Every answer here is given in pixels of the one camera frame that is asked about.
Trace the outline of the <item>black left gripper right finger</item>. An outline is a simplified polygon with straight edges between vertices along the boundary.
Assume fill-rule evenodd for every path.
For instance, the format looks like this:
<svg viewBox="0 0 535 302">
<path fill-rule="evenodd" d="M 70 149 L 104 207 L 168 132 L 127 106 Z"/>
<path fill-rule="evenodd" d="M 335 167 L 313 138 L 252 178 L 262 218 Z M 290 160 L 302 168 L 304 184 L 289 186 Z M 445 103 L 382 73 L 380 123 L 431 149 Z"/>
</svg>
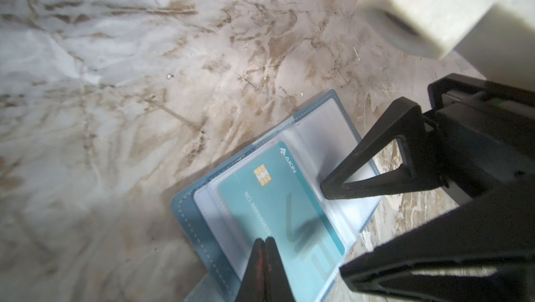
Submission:
<svg viewBox="0 0 535 302">
<path fill-rule="evenodd" d="M 276 241 L 268 237 L 265 241 L 265 300 L 295 301 L 284 269 Z"/>
</svg>

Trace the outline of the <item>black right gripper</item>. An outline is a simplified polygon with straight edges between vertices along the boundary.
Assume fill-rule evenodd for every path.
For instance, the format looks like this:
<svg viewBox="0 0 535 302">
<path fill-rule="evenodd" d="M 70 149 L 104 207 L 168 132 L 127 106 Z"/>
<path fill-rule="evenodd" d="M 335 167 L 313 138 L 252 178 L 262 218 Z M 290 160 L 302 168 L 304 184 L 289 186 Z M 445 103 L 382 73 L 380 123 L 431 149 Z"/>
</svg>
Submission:
<svg viewBox="0 0 535 302">
<path fill-rule="evenodd" d="M 443 186 L 463 205 L 344 264 L 342 279 L 354 292 L 409 301 L 533 301 L 534 93 L 450 74 L 428 94 L 445 186 L 433 128 L 402 97 L 320 189 L 348 200 Z M 352 180 L 375 158 L 383 173 Z"/>
</svg>

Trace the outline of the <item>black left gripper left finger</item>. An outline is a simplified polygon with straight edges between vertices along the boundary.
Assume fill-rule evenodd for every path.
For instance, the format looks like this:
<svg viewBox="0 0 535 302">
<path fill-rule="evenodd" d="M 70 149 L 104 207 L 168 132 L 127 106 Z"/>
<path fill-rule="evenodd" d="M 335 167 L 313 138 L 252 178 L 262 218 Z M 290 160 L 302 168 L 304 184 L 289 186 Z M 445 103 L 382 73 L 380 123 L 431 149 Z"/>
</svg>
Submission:
<svg viewBox="0 0 535 302">
<path fill-rule="evenodd" d="M 263 239 L 257 239 L 249 257 L 236 302 L 263 302 L 265 300 L 264 258 L 265 242 Z"/>
</svg>

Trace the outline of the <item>teal card from holder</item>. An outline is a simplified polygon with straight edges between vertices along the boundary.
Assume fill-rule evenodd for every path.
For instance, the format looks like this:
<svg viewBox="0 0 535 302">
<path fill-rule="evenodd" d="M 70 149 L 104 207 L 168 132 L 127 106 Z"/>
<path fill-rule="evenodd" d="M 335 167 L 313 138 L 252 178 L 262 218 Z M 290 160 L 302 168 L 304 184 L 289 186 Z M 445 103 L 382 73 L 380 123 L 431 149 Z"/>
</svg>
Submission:
<svg viewBox="0 0 535 302">
<path fill-rule="evenodd" d="M 321 300 L 346 248 L 286 143 L 255 154 L 216 189 L 245 241 L 274 238 L 295 300 Z"/>
</svg>

